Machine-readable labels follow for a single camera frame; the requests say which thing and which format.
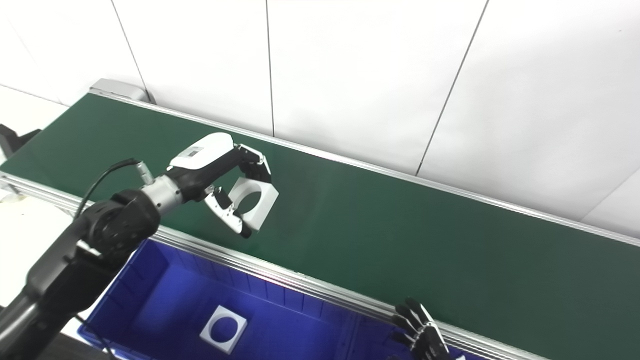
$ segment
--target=square part with circular hole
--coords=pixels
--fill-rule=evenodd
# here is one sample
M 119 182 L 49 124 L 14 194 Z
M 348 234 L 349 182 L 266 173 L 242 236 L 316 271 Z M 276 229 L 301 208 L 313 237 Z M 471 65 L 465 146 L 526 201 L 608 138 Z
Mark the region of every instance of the square part with circular hole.
M 200 338 L 224 353 L 231 354 L 246 327 L 246 323 L 245 318 L 219 305 L 200 332 Z

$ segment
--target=floor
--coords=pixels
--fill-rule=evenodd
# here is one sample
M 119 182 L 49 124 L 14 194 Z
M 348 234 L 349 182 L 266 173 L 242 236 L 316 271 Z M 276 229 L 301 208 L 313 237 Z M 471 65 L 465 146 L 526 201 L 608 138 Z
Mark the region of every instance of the floor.
M 67 109 L 66 106 L 0 86 L 0 123 L 22 135 L 42 129 Z M 0 163 L 5 160 L 0 151 Z M 71 217 L 32 197 L 0 190 L 0 306 L 7 306 L 24 286 L 27 271 Z M 90 310 L 81 313 L 86 317 Z M 79 327 L 71 320 L 62 333 L 75 339 Z

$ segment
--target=white square part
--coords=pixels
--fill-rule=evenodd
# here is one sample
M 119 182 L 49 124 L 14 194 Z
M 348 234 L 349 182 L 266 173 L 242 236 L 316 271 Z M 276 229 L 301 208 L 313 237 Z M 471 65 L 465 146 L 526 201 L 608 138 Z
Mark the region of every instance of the white square part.
M 233 335 L 232 338 L 230 338 L 225 342 L 219 343 L 211 338 L 211 330 L 213 329 L 213 325 L 222 318 L 234 319 L 237 324 L 237 330 L 236 330 L 236 334 Z M 204 329 L 202 329 L 202 332 L 200 332 L 200 338 L 229 355 L 231 354 L 231 351 L 234 350 L 234 347 L 236 347 L 236 344 L 240 339 L 240 335 L 242 335 L 245 327 L 246 327 L 245 318 L 219 305 L 216 308 L 216 310 L 213 312 L 213 315 L 211 315 L 211 318 L 207 322 L 207 325 L 205 325 Z

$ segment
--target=black cable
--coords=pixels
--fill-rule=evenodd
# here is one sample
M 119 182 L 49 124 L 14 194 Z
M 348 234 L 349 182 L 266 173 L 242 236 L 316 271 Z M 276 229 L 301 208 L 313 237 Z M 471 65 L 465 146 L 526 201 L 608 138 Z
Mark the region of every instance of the black cable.
M 111 351 L 111 348 L 109 347 L 109 344 L 107 344 L 107 341 L 102 336 L 100 336 L 100 334 L 98 334 L 98 332 L 93 328 L 93 326 L 89 325 L 89 323 L 85 319 L 81 318 L 80 315 L 78 315 L 78 314 L 74 315 L 74 318 L 76 318 L 76 320 L 78 320 L 81 324 L 83 324 L 84 326 L 88 327 L 89 330 L 91 330 L 93 335 L 95 335 L 95 337 L 98 338 L 98 341 L 107 350 L 107 353 L 109 353 L 109 358 L 111 360 L 117 360 L 116 356 L 113 355 L 113 352 Z
M 136 159 L 133 159 L 133 158 L 122 160 L 122 161 L 120 161 L 118 163 L 115 163 L 115 164 L 111 165 L 105 172 L 103 172 L 102 175 L 100 175 L 100 177 L 98 178 L 98 180 L 96 180 L 91 185 L 89 190 L 86 192 L 86 194 L 82 198 L 82 201 L 80 202 L 80 205 L 78 205 L 78 209 L 76 210 L 76 214 L 74 215 L 74 220 L 80 217 L 80 214 L 83 212 L 84 206 L 86 205 L 86 202 L 89 201 L 89 196 L 91 196 L 91 194 L 93 193 L 95 188 L 98 187 L 98 184 L 100 184 L 100 182 L 102 180 L 104 180 L 104 178 L 107 177 L 107 175 L 109 175 L 110 173 L 118 170 L 119 168 L 135 165 L 135 164 L 137 164 L 139 162 L 140 161 L 138 161 Z

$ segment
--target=wall seam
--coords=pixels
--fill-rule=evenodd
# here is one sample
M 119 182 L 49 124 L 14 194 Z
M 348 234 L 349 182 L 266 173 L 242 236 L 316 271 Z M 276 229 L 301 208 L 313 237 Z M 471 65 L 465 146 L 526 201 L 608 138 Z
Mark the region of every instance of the wall seam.
M 456 81 L 458 80 L 458 76 L 460 75 L 460 70 L 462 70 L 462 66 L 465 64 L 465 60 L 467 59 L 467 54 L 469 53 L 469 49 L 471 48 L 471 44 L 473 44 L 474 39 L 476 37 L 476 33 L 478 31 L 478 28 L 480 27 L 480 22 L 482 21 L 482 18 L 484 16 L 484 12 L 486 10 L 486 7 L 489 5 L 489 0 L 486 0 L 486 3 L 484 4 L 484 7 L 482 9 L 482 12 L 480 13 L 480 18 L 478 18 L 478 22 L 476 24 L 476 28 L 474 29 L 473 34 L 471 34 L 471 39 L 469 40 L 469 45 L 467 45 L 467 50 L 465 50 L 465 54 L 462 56 L 462 60 L 460 61 L 460 66 L 458 67 L 458 71 L 456 72 L 456 75 L 453 78 L 453 82 L 451 83 L 451 87 L 449 88 L 449 93 L 447 94 L 447 97 L 444 100 L 444 103 L 442 105 L 442 109 L 440 110 L 440 114 L 438 115 L 438 119 L 436 120 L 436 124 L 433 126 L 433 130 L 431 131 L 431 135 L 429 136 L 429 142 L 427 142 L 427 146 L 424 148 L 424 153 L 422 154 L 422 159 L 420 160 L 420 163 L 418 164 L 418 169 L 415 171 L 415 175 L 418 176 L 418 173 L 420 172 L 420 169 L 422 168 L 422 163 L 424 162 L 424 158 L 427 156 L 427 151 L 429 150 L 429 146 L 431 146 L 431 142 L 433 141 L 433 136 L 436 133 L 436 130 L 438 129 L 438 125 L 440 124 L 440 119 L 442 119 L 442 114 L 444 113 L 445 108 L 447 107 L 447 103 L 449 102 L 449 98 L 451 96 L 451 92 L 453 91 L 454 86 L 456 85 Z
M 127 33 L 124 31 L 124 26 L 122 25 L 122 20 L 120 20 L 120 14 L 118 13 L 118 9 L 116 9 L 116 4 L 111 1 L 111 5 L 113 7 L 113 12 L 116 14 L 116 18 L 118 19 L 118 24 L 120 25 L 120 29 L 122 30 L 122 35 L 124 36 L 124 40 L 127 42 L 127 47 L 129 48 L 129 53 L 131 53 L 131 58 L 133 59 L 133 64 L 136 66 L 136 70 L 138 71 L 138 76 L 140 77 L 140 81 L 142 81 L 142 86 L 145 88 L 145 93 L 149 100 L 152 101 L 152 97 L 149 94 L 149 90 L 147 89 L 147 84 L 145 83 L 145 78 L 142 77 L 142 72 L 140 71 L 140 67 L 138 66 L 138 61 L 136 60 L 136 56 L 133 55 L 133 49 L 131 48 L 131 43 L 129 43 L 129 38 L 127 37 Z

